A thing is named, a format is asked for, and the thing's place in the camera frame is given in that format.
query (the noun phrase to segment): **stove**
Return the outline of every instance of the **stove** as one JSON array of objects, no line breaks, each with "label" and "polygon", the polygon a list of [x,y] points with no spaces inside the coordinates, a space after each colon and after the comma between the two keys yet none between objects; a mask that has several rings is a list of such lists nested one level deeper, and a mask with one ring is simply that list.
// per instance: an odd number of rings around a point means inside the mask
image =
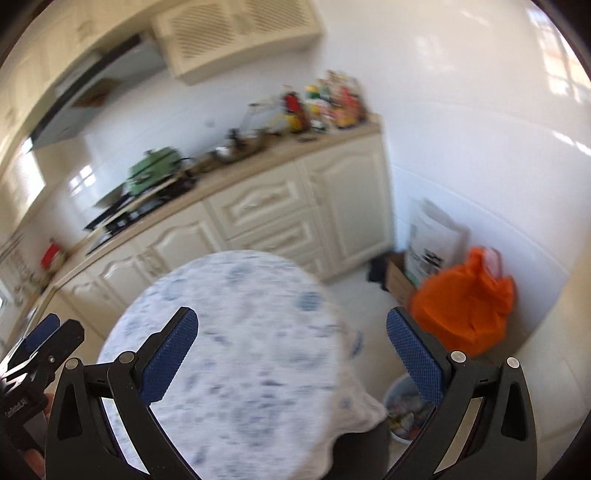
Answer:
[{"label": "stove", "polygon": [[[98,250],[104,244],[108,243],[114,237],[124,232],[133,224],[139,222],[141,219],[148,216],[150,213],[158,210],[174,199],[184,195],[191,190],[197,183],[196,178],[188,173],[183,174],[177,181],[168,185],[165,189],[158,189],[154,186],[152,189],[144,192],[140,197],[132,197],[129,194],[124,195],[121,200],[115,203],[110,208],[101,213],[95,220],[89,223],[85,230],[94,231],[99,225],[103,225],[105,232],[98,237],[96,242],[88,250],[86,255]],[[139,202],[138,206],[133,209],[124,211],[128,206],[137,200],[145,198],[144,202]]]}]

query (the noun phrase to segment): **red object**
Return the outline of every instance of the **red object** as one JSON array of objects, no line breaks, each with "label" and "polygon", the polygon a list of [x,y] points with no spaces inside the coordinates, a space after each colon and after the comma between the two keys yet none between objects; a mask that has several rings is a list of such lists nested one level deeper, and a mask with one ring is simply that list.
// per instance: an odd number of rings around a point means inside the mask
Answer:
[{"label": "red object", "polygon": [[53,259],[59,252],[61,252],[61,247],[57,243],[52,242],[41,259],[41,268],[43,270],[49,270],[51,262],[53,262]]}]

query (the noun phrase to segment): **white cloth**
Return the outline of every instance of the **white cloth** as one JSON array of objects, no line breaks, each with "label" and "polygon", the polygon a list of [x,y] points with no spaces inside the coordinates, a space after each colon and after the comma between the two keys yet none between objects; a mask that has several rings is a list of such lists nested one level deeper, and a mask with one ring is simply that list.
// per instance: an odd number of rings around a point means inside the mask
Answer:
[{"label": "white cloth", "polygon": [[[386,418],[353,376],[359,333],[313,277],[261,252],[209,255],[156,282],[121,317],[99,362],[136,351],[179,307],[195,310],[199,334],[151,408],[204,480],[318,480],[339,436]],[[112,401],[106,410],[128,462],[145,471]]]}]

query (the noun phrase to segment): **cardboard box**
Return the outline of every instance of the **cardboard box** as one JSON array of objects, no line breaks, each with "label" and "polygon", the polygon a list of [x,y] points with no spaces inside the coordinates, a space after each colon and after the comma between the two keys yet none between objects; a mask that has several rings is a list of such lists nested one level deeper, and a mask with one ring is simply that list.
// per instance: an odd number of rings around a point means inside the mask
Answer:
[{"label": "cardboard box", "polygon": [[410,299],[417,289],[404,275],[404,252],[392,254],[388,258],[386,288],[400,302],[400,305],[408,308]]}]

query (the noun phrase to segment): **countertop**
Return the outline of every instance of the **countertop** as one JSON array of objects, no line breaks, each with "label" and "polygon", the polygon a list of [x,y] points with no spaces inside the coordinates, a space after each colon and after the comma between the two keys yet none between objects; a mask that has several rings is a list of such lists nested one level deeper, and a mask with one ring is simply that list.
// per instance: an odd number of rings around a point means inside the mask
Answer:
[{"label": "countertop", "polygon": [[371,121],[351,130],[335,134],[318,135],[318,140],[312,142],[298,142],[294,136],[285,137],[265,151],[253,155],[251,158],[228,165],[225,168],[203,175],[193,190],[182,197],[167,203],[162,208],[135,223],[127,230],[117,235],[113,240],[100,247],[91,255],[86,255],[92,244],[93,235],[89,235],[86,242],[81,244],[77,251],[71,255],[64,266],[55,275],[52,285],[59,289],[80,272],[90,267],[93,263],[112,252],[117,247],[131,240],[133,237],[153,227],[171,215],[197,203],[209,196],[221,192],[249,177],[263,173],[271,168],[278,167],[296,158],[309,155],[317,151],[339,145],[342,142],[353,140],[367,135],[381,132],[381,117],[372,115]]}]

